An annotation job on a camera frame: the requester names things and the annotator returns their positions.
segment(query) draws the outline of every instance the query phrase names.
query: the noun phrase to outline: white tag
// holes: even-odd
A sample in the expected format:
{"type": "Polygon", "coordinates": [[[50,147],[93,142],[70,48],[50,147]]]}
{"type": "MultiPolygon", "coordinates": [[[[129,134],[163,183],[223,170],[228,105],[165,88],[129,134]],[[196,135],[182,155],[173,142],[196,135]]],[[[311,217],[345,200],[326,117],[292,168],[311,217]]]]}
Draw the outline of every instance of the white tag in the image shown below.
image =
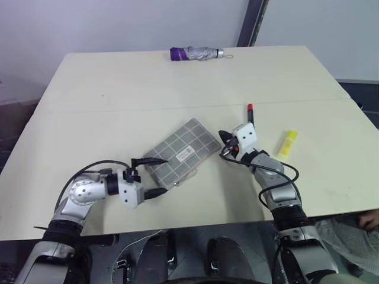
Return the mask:
{"type": "Polygon", "coordinates": [[[176,158],[179,160],[179,162],[183,163],[184,160],[193,153],[195,153],[195,150],[191,146],[187,146],[183,151],[176,155],[176,158]]]}

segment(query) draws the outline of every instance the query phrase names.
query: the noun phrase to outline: person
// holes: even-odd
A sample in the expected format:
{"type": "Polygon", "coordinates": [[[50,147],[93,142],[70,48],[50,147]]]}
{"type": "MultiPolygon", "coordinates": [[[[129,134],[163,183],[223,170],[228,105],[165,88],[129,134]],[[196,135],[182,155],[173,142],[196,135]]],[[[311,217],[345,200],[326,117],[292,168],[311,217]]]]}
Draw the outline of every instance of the person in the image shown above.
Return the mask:
{"type": "Polygon", "coordinates": [[[379,209],[321,220],[316,229],[347,261],[349,272],[359,277],[363,269],[379,275],[379,209]]]}

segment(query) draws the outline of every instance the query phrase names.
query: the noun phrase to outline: plaid pouch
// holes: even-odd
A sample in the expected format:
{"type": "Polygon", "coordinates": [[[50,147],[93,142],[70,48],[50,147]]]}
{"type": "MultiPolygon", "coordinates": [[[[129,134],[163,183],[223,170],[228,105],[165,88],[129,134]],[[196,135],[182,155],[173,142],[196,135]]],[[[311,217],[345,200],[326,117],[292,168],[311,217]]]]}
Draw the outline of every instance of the plaid pouch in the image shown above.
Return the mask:
{"type": "Polygon", "coordinates": [[[220,143],[193,118],[145,155],[168,162],[145,168],[160,187],[170,189],[220,148],[220,143]]]}

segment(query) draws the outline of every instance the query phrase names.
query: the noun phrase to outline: person's hand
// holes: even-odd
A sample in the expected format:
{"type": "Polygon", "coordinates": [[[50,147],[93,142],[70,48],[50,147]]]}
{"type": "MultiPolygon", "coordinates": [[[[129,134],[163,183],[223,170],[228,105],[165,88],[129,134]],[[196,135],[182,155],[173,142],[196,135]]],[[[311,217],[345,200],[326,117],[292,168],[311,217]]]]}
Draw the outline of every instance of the person's hand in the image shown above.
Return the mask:
{"type": "Polygon", "coordinates": [[[369,231],[379,226],[379,209],[371,210],[359,216],[359,227],[369,231]]]}

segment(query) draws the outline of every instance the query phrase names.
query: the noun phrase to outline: marker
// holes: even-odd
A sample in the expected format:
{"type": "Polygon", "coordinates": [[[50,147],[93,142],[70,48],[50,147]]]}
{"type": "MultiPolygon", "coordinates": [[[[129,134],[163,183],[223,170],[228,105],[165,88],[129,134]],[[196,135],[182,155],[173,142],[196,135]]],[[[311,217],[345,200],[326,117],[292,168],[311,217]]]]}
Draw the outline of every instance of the marker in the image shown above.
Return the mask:
{"type": "Polygon", "coordinates": [[[254,125],[253,104],[248,104],[248,122],[254,125]]]}

